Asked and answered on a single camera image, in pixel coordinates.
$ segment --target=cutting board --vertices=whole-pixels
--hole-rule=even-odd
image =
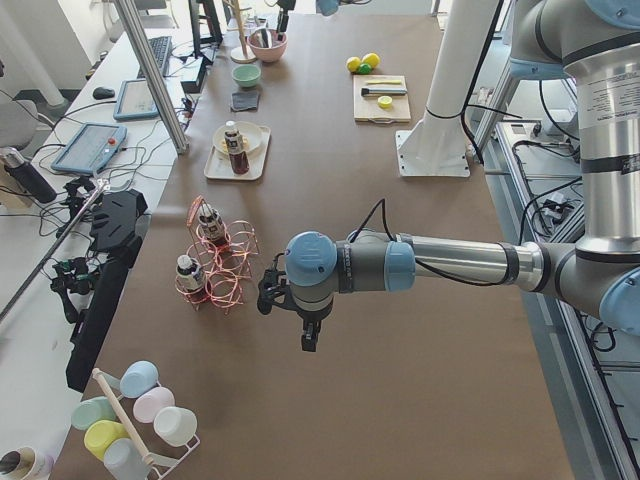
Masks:
[[[367,84],[370,81],[400,80],[400,84]],[[362,88],[365,87],[389,87],[407,88],[404,75],[354,75],[353,76],[353,118],[357,122],[410,122],[409,95],[394,96],[391,108],[384,109],[378,106],[378,97],[363,97]]]

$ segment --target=white pillar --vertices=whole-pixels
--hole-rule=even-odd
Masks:
[[[499,0],[455,0],[429,90],[427,109],[448,117],[460,113]],[[466,137],[460,118],[440,119],[425,110],[411,131],[398,131],[402,176],[468,177]]]
[[[0,1],[0,37],[11,49],[14,56],[20,61],[27,75],[31,78],[36,88],[51,107],[64,105],[66,100],[60,94],[58,87],[45,70],[42,62],[31,48],[27,39],[16,27],[16,22]]]

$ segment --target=brown table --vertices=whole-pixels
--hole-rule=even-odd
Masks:
[[[393,231],[500,240],[481,168],[469,179],[401,178],[398,126],[353,121],[347,57],[376,51],[380,73],[405,75],[415,123],[440,40],[433,18],[296,16],[284,57],[262,65],[259,111],[238,114],[228,106],[234,65],[224,49],[218,56],[191,150],[173,168],[98,360],[116,375],[151,360],[177,404],[196,412],[202,445],[172,478],[573,478],[515,288],[420,278],[408,292],[337,296],[315,354],[300,350],[295,314],[257,312],[255,285],[228,315],[194,312],[174,289],[198,194],[226,221],[255,226],[256,283],[293,235],[344,238],[381,197]],[[228,119],[272,129],[256,182],[203,177]],[[86,395],[97,393],[91,382]],[[72,430],[51,478],[110,476]]]

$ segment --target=mug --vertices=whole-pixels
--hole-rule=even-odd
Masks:
[[[31,447],[15,450],[19,454],[16,469],[5,474],[7,480],[36,480],[47,476],[53,467],[53,458]]]
[[[98,420],[84,434],[84,446],[98,460],[104,459],[107,448],[119,438],[128,438],[129,434],[121,423],[111,420]]]
[[[116,480],[145,480],[151,471],[129,438],[119,438],[107,448],[104,466]]]
[[[146,360],[133,363],[120,380],[120,391],[127,398],[138,398],[158,383],[158,369]]]
[[[80,402],[71,414],[71,425],[86,430],[98,420],[115,420],[116,413],[107,397],[94,397]]]
[[[154,387],[133,404],[133,416],[140,423],[151,423],[160,410],[175,404],[176,400],[171,390],[165,387]]]
[[[186,445],[196,434],[197,427],[196,415],[180,407],[165,407],[153,420],[155,432],[172,447]]]

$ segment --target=black mouse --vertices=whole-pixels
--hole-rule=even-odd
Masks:
[[[98,87],[93,91],[93,98],[96,100],[104,100],[105,98],[113,98],[116,96],[116,91],[111,88]]]

